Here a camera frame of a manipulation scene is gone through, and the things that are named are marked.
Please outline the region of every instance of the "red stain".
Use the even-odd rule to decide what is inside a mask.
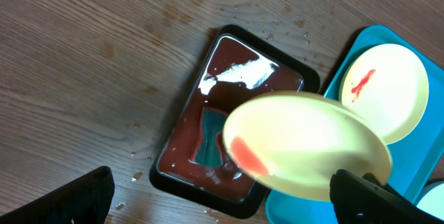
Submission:
[[[245,171],[259,175],[268,175],[268,169],[261,160],[251,151],[244,139],[235,137],[230,145],[231,153],[236,157],[237,164]]]
[[[352,103],[354,103],[359,98],[361,90],[364,88],[364,85],[368,83],[368,81],[373,76],[375,71],[376,71],[375,69],[371,69],[370,71],[368,71],[367,75],[361,79],[361,82],[359,82],[359,84],[356,87],[353,87],[352,93],[353,94],[356,93],[356,97],[355,99],[352,100]]]

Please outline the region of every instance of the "wood grain surface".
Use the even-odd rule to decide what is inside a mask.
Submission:
[[[148,181],[215,30],[238,24],[323,81],[384,24],[444,66],[444,0],[0,0],[0,214],[111,167],[109,223],[240,221]],[[444,176],[444,162],[438,165]]]

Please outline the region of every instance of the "cream-colored plate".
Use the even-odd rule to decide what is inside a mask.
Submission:
[[[418,125],[428,98],[424,65],[397,44],[382,44],[362,54],[344,76],[339,97],[386,144],[401,140]]]
[[[272,92],[242,104],[225,122],[223,141],[249,175],[301,198],[330,200],[338,169],[371,172],[381,183],[391,174],[386,145],[363,120],[307,92]]]

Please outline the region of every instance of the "brown liquid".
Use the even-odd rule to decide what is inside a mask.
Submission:
[[[298,91],[302,84],[299,73],[265,58],[233,37],[221,37],[162,151],[158,170],[222,198],[242,201],[254,180],[239,171],[224,147],[220,167],[211,169],[190,161],[196,154],[194,146],[202,142],[199,128],[203,107],[229,114],[254,96],[270,91]]]

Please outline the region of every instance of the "blue tray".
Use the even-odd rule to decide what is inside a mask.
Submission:
[[[429,102],[420,123],[403,140],[388,146],[393,158],[388,183],[407,200],[416,203],[444,151],[444,71],[390,28],[369,26],[358,35],[324,96],[337,100],[342,77],[353,61],[369,48],[389,43],[411,49],[421,59],[429,76]],[[273,224],[337,223],[332,203],[304,200],[277,191],[268,196],[265,210]]]

